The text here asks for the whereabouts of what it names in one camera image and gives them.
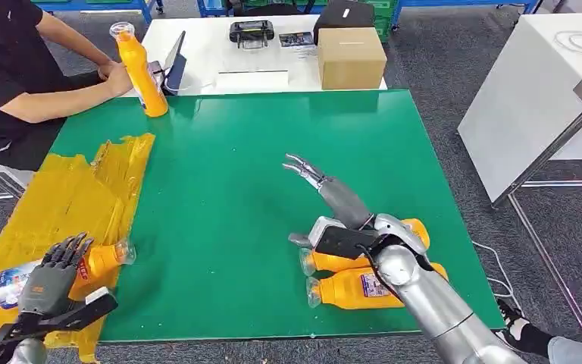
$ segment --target orange bottle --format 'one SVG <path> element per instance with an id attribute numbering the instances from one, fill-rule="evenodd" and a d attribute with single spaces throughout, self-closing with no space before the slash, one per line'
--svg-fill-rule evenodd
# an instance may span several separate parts
<path id="1" fill-rule="evenodd" d="M 119 56 L 139 94 L 144 112 L 151 118 L 162 116 L 168 104 L 161 87 L 149 71 L 146 49 L 135 38 L 135 27 L 126 21 L 112 24 L 110 34 L 117 40 Z"/>
<path id="2" fill-rule="evenodd" d="M 431 265 L 443 278 L 449 280 L 442 265 Z M 307 297 L 310 307 L 321 303 L 329 303 L 341 309 L 405 307 L 405 304 L 378 281 L 371 267 L 347 269 L 321 280 L 309 277 Z"/>
<path id="3" fill-rule="evenodd" d="M 77 279 L 72 290 L 78 290 L 119 265 L 133 264 L 135 256 L 134 246 L 125 239 L 115 245 L 90 248 L 77 266 Z M 17 309 L 23 286 L 39 263 L 41 259 L 0 271 L 0 315 Z"/>
<path id="4" fill-rule="evenodd" d="M 425 225 L 417 218 L 407 218 L 401 220 L 423 240 L 425 248 L 430 247 L 430 235 Z M 300 264 L 305 275 L 310 276 L 315 271 L 344 271 L 345 269 L 368 267 L 369 260 L 365 256 L 359 256 L 357 259 L 347 259 L 339 256 L 318 253 L 306 248 L 300 249 Z"/>

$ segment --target clear bottle cap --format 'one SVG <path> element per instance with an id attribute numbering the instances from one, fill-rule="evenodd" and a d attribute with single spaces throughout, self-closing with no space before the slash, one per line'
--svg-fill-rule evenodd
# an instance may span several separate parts
<path id="1" fill-rule="evenodd" d="M 312 276 L 315 271 L 315 260 L 313 259 L 313 252 L 307 248 L 300 248 L 300 265 L 302 271 L 307 277 Z"/>
<path id="2" fill-rule="evenodd" d="M 111 25 L 110 34 L 117 41 L 125 42 L 135 37 L 135 27 L 127 21 L 120 21 Z"/>
<path id="3" fill-rule="evenodd" d="M 320 281 L 313 277 L 307 278 L 307 301 L 312 309 L 322 303 Z"/>
<path id="4" fill-rule="evenodd" d="M 114 254 L 120 264 L 132 265 L 137 258 L 135 246 L 127 239 L 119 240 L 114 245 Z"/>

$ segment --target gray carpet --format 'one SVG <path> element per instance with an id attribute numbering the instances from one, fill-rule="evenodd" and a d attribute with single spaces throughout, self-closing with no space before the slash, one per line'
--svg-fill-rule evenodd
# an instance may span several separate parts
<path id="1" fill-rule="evenodd" d="M 182 0 L 166 0 L 165 16 L 198 16 L 195 4 L 187 4 Z M 116 54 L 108 35 L 110 24 L 130 19 L 140 37 L 146 31 L 138 14 L 58 16 L 110 55 Z M 388 56 L 385 77 L 390 87 L 411 90 L 470 235 L 499 251 L 527 316 L 553 334 L 572 335 L 577 333 L 576 320 L 543 267 L 527 232 L 511 206 L 505 204 L 498 210 L 490 207 L 455 132 L 517 17 L 517 9 L 512 7 L 405 9 L 399 31 L 385 47 Z M 87 61 L 60 47 L 53 45 L 52 52 L 66 74 L 92 70 Z M 582 165 L 557 167 L 568 175 L 582 173 Z M 559 172 L 548 168 L 540 175 L 556 173 Z M 517 196 L 582 305 L 582 190 L 525 190 Z M 0 202 L 0 229 L 12 207 L 12 202 Z M 486 273 L 500 278 L 494 257 L 482 249 L 477 252 Z M 440 362 L 422 336 L 113 345 L 100 346 L 98 357 L 102 362 L 164 363 Z M 76 361 L 74 350 L 52 353 L 51 362 Z"/>

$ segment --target blue shelf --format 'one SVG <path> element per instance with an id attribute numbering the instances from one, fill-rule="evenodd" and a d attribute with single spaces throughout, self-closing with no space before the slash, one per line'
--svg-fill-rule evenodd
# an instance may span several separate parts
<path id="1" fill-rule="evenodd" d="M 398 25 L 398 18 L 400 16 L 400 11 L 405 6 L 408 7 L 430 7 L 430 6 L 471 6 L 471 5 L 501 5 L 508 4 L 506 0 L 396 0 L 398 5 L 396 6 L 391 24 L 393 26 Z M 529 14 L 534 10 L 534 6 L 540 0 L 517 0 L 517 4 L 525 5 L 523 14 Z M 224 17 L 227 15 L 227 11 L 222 5 L 222 0 L 197 0 L 197 5 L 199 7 L 199 15 L 201 17 Z M 312 14 L 320 14 L 322 12 L 323 5 L 314 5 L 311 10 Z"/>
<path id="2" fill-rule="evenodd" d="M 132 0 L 124 3 L 104 3 L 104 4 L 88 4 L 86 0 L 70 0 L 69 2 L 35 2 L 35 5 L 45 11 L 102 11 L 102 10 L 140 10 L 146 20 L 150 24 L 152 17 L 150 15 L 151 9 L 155 6 L 161 6 L 161 0 Z"/>

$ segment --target black shirt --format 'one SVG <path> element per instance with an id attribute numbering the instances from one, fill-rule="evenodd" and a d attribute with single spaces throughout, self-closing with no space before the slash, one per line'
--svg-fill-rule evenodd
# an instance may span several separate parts
<path id="1" fill-rule="evenodd" d="M 0 107 L 24 92 L 70 89 L 70 81 L 36 30 L 42 15 L 30 0 L 0 0 Z M 0 149 L 22 140 L 33 128 L 63 121 L 29 124 L 0 111 Z"/>

